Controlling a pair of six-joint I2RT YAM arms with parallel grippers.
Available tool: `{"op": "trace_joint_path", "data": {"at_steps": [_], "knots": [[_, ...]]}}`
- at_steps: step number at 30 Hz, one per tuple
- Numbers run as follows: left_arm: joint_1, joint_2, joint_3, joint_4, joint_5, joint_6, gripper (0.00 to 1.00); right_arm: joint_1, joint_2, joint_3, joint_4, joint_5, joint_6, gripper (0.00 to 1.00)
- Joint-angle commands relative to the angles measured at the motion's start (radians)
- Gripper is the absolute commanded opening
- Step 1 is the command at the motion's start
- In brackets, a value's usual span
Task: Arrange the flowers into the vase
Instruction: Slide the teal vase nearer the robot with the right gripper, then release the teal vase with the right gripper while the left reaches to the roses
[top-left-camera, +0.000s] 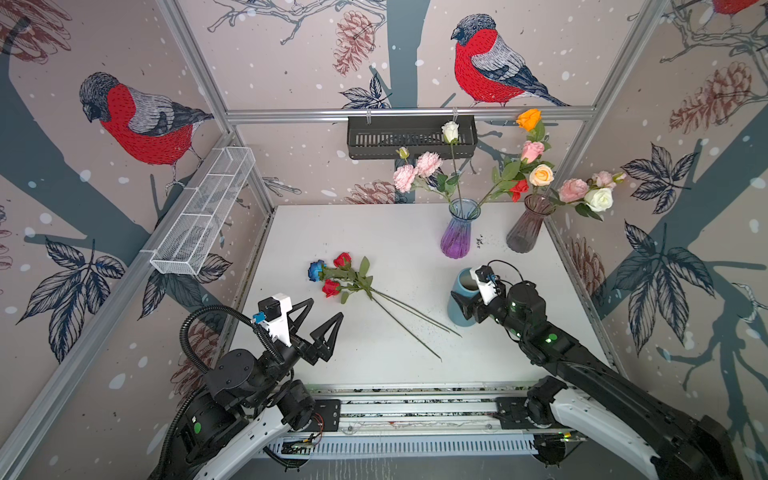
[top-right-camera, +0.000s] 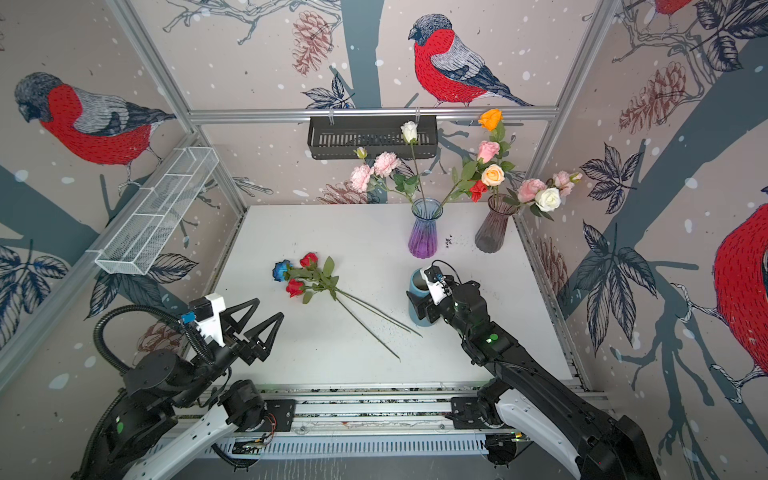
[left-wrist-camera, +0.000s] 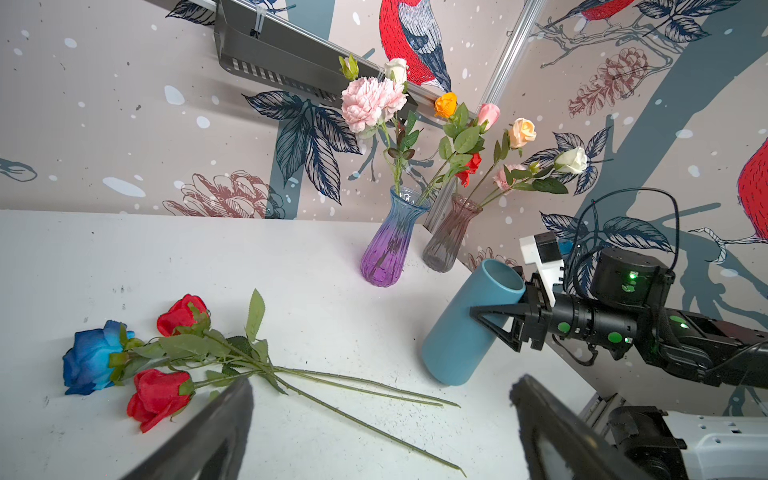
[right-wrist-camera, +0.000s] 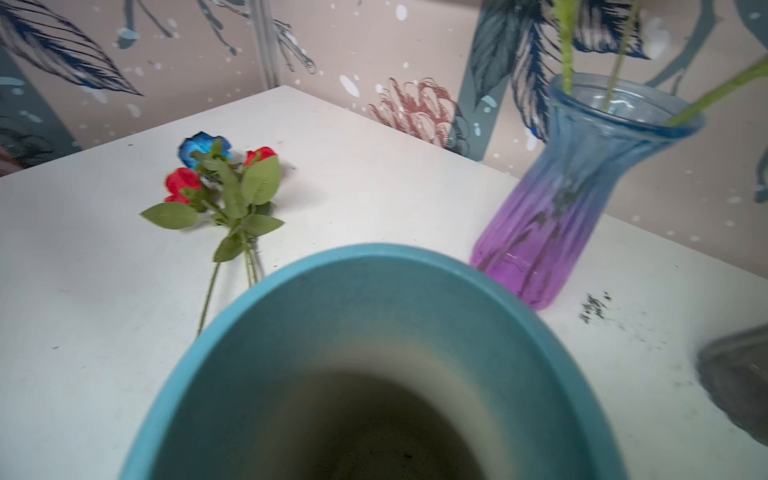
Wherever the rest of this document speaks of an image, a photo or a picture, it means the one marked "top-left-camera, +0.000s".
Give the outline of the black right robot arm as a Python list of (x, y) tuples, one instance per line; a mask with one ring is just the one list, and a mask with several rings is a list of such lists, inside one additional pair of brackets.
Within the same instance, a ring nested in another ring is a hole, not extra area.
[(492, 318), (530, 362), (547, 371), (528, 393), (536, 425), (558, 423), (622, 458), (648, 479), (739, 479), (725, 428), (696, 419), (636, 386), (551, 323), (534, 283), (490, 281), (473, 297), (453, 294), (465, 318)]

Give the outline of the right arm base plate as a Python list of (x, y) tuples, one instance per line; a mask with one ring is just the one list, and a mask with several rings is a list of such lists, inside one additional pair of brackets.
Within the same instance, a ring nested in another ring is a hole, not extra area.
[(548, 404), (527, 397), (497, 397), (496, 413), (503, 430), (559, 428)]

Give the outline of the pink carnation stem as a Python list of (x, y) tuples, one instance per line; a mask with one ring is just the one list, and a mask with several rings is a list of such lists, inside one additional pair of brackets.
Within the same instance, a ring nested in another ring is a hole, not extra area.
[(558, 192), (559, 200), (565, 204), (575, 204), (582, 200), (589, 190), (611, 188), (612, 191), (626, 180), (625, 173), (600, 171), (587, 180), (572, 178), (566, 180)]

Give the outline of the small red rose stem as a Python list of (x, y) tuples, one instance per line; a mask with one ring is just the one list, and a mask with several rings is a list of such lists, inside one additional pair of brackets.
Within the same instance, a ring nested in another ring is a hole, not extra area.
[[(333, 260), (333, 265), (331, 267), (351, 266), (351, 267), (357, 269), (359, 267), (359, 265), (360, 265), (360, 262), (359, 262), (359, 264), (357, 266), (354, 266), (351, 255), (349, 253), (347, 253), (347, 252), (343, 252), (343, 253), (339, 254)], [(356, 292), (356, 293), (361, 293), (366, 298), (368, 298), (368, 297), (367, 297), (366, 293), (364, 292), (364, 289), (371, 289), (373, 291), (373, 296), (377, 300), (379, 300), (383, 305), (384, 305), (384, 302), (387, 302), (387, 303), (389, 303), (389, 304), (391, 304), (391, 305), (393, 305), (393, 306), (403, 310), (404, 312), (412, 315), (413, 317), (415, 317), (415, 318), (417, 318), (417, 319), (419, 319), (419, 320), (421, 320), (421, 321), (423, 321), (423, 322), (425, 322), (425, 323), (427, 323), (427, 324), (429, 324), (429, 325), (431, 325), (431, 326), (433, 326), (433, 327), (435, 327), (437, 329), (440, 329), (440, 330), (442, 330), (444, 332), (451, 333), (451, 334), (454, 334), (456, 336), (459, 336), (459, 333), (457, 331), (455, 331), (454, 329), (446, 326), (445, 324), (443, 324), (440, 321), (434, 319), (433, 317), (429, 316), (425, 312), (422, 312), (421, 310), (417, 309), (416, 307), (414, 307), (414, 306), (412, 306), (412, 305), (410, 305), (410, 304), (408, 304), (408, 303), (406, 303), (406, 302), (404, 302), (402, 300), (399, 300), (399, 299), (395, 298), (394, 296), (381, 291), (378, 288), (375, 288), (373, 286), (373, 283), (372, 283), (371, 287), (367, 287), (367, 288), (363, 287), (363, 288), (361, 288), (360, 286), (355, 285), (353, 283), (347, 283), (347, 282), (343, 282), (343, 281), (337, 281), (337, 282), (340, 282), (343, 285), (354, 285), (354, 286), (356, 286), (357, 288), (359, 288), (359, 291)]]

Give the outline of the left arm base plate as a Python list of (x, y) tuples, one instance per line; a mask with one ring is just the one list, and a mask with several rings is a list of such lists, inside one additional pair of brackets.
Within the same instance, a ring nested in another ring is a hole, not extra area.
[(314, 410), (310, 418), (306, 432), (311, 433), (335, 433), (339, 430), (341, 417), (341, 401), (338, 399), (318, 399), (315, 401)]

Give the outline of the blue purple glass vase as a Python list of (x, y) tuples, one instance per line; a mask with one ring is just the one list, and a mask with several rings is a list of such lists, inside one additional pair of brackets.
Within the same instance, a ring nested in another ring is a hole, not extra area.
[(470, 250), (472, 222), (481, 214), (479, 204), (456, 198), (449, 205), (450, 222), (441, 238), (440, 249), (451, 259), (464, 258)]

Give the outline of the mauve glass vase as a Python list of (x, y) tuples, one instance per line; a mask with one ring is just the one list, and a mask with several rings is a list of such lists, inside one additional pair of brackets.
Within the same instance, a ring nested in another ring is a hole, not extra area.
[(525, 211), (506, 236), (507, 246), (521, 254), (534, 248), (544, 220), (555, 211), (555, 205), (541, 194), (527, 196), (524, 205)]

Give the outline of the blue rose stem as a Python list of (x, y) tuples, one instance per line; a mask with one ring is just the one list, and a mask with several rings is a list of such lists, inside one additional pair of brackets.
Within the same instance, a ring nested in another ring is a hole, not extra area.
[(308, 278), (313, 281), (343, 281), (353, 283), (361, 288), (371, 287), (373, 277), (369, 275), (370, 261), (364, 257), (357, 269), (346, 267), (329, 267), (322, 260), (312, 262), (308, 268)]

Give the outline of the single pink rose stem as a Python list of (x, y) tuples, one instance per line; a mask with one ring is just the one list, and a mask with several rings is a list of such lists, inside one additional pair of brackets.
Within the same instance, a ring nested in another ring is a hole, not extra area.
[(554, 180), (553, 168), (542, 160), (546, 145), (526, 141), (518, 159), (507, 158), (492, 173), (493, 198), (507, 194), (514, 201), (534, 188), (549, 186)]

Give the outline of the orange rose stem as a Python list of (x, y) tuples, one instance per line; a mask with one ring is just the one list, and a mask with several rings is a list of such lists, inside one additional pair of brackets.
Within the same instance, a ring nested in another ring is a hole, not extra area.
[(526, 132), (521, 153), (521, 172), (534, 188), (548, 187), (554, 180), (553, 167), (544, 161), (550, 149), (548, 134), (539, 109), (529, 109), (517, 117), (517, 125)]

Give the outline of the white rose stem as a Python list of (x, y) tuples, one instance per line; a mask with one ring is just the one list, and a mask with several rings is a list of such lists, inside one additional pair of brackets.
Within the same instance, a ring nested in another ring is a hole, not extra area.
[(451, 185), (451, 191), (458, 195), (459, 201), (462, 201), (463, 196), (460, 186), (461, 170), (457, 165), (455, 151), (456, 145), (459, 143), (459, 125), (455, 120), (451, 120), (446, 122), (441, 127), (441, 130), (444, 142), (450, 147), (451, 164), (453, 168), (453, 175), (446, 181), (446, 183)]
[(609, 210), (612, 206), (612, 189), (605, 187), (589, 190), (584, 198), (577, 203), (575, 211), (582, 217), (601, 221), (601, 213)]

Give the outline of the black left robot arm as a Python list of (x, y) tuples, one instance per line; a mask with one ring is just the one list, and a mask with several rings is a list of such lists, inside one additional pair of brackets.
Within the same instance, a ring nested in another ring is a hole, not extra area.
[[(298, 331), (313, 304), (307, 299), (293, 305), (287, 297), (273, 296), (260, 301), (253, 318), (225, 305), (187, 316), (180, 345), (203, 383), (170, 422), (151, 478), (228, 479), (258, 452), (286, 470), (298, 470), (307, 462), (300, 452), (313, 450), (323, 434), (338, 430), (339, 401), (314, 399), (294, 372), (299, 361), (315, 365), (332, 358), (344, 319), (337, 313), (303, 339)], [(263, 353), (234, 349), (207, 365), (192, 347), (190, 331), (211, 313), (245, 324)]]

